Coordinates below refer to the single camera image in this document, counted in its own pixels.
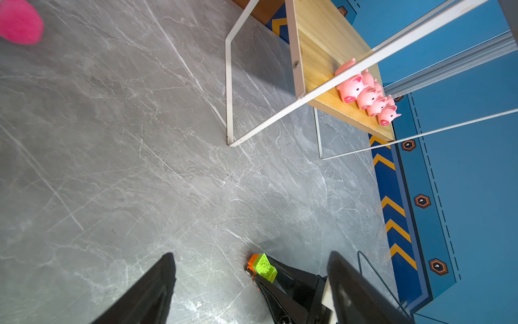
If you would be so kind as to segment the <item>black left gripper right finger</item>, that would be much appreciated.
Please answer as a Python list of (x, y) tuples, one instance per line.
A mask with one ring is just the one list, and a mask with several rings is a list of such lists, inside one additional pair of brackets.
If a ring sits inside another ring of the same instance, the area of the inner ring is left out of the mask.
[(411, 323), (337, 251), (327, 266), (338, 323)]

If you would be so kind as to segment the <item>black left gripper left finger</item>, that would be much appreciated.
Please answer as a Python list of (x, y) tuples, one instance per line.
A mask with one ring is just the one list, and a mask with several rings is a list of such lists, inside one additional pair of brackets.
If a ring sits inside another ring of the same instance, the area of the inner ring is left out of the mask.
[(171, 252), (164, 254), (95, 323), (166, 323), (176, 282)]

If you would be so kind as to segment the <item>pink toy pig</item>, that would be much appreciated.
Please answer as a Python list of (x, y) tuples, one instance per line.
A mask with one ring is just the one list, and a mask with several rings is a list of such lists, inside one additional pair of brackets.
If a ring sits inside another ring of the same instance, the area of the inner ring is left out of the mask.
[(366, 111), (370, 117), (375, 117), (375, 116), (379, 115), (384, 108), (390, 107), (392, 105), (395, 105), (395, 101), (391, 97), (391, 95), (386, 96), (386, 97), (378, 97), (377, 99), (374, 100), (372, 105), (370, 105), (367, 108)]
[(375, 79), (368, 71), (368, 69), (365, 69), (361, 73), (361, 76), (364, 88), (358, 95), (356, 103), (361, 110), (367, 110), (377, 98), (384, 96), (383, 88), (378, 83), (377, 79)]
[[(340, 75), (342, 72), (349, 69), (350, 67), (352, 67), (355, 64), (356, 64), (356, 59), (352, 58), (349, 62), (345, 63), (338, 70), (335, 71), (335, 76)], [(344, 103), (353, 103), (365, 88), (366, 88), (366, 85), (363, 83), (362, 74), (356, 74), (336, 86), (336, 89), (339, 92), (341, 100)]]
[(397, 113), (396, 105), (389, 105), (382, 109), (382, 111), (376, 116), (377, 121), (381, 126), (389, 126), (391, 122), (401, 116), (400, 113)]

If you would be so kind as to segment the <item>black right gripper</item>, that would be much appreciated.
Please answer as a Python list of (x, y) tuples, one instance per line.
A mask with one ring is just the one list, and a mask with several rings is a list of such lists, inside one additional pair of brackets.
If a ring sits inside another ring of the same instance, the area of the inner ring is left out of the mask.
[[(263, 277), (254, 277), (254, 284), (263, 295), (273, 323), (334, 323), (334, 313), (325, 306), (326, 281), (323, 277), (285, 265), (268, 258), (277, 269), (278, 287)], [(299, 303), (292, 298), (300, 298)]]

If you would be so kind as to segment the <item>orange toy truck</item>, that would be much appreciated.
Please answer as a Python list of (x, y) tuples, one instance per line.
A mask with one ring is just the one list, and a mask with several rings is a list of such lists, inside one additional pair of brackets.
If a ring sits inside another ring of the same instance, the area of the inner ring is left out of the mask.
[(245, 272), (252, 278), (259, 275), (271, 284), (274, 283), (278, 274), (277, 269), (271, 264), (265, 253), (252, 255), (245, 267)]

